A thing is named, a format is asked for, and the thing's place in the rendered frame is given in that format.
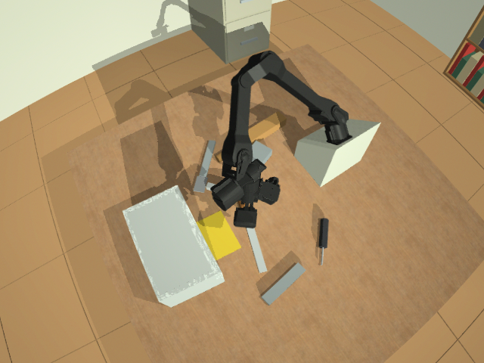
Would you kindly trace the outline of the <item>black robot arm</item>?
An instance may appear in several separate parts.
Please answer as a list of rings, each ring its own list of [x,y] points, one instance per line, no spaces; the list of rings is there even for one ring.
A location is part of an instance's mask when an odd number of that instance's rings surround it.
[[[249,137],[251,87],[261,78],[277,83],[292,96],[303,102],[314,121],[325,124],[327,142],[341,144],[352,138],[347,129],[349,113],[339,104],[312,91],[306,84],[288,72],[284,62],[273,51],[252,55],[231,80],[231,104],[228,135],[222,147],[222,179],[213,185],[213,200],[223,211],[228,210],[243,196],[259,187],[261,200],[269,205],[278,201],[281,189],[279,178],[271,177],[263,181],[260,174],[267,166],[259,159],[253,162],[253,148]],[[236,167],[236,171],[231,167]]]

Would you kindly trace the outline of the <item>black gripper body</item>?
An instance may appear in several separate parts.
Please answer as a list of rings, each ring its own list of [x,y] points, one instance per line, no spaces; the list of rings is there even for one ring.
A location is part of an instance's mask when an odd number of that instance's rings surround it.
[[[252,193],[244,192],[244,196],[239,201],[241,201],[241,204],[245,204],[245,206],[241,210],[234,211],[234,226],[245,228],[256,227],[257,213],[255,213],[253,203],[258,203],[258,200],[255,200],[255,196],[258,195],[259,188]]]

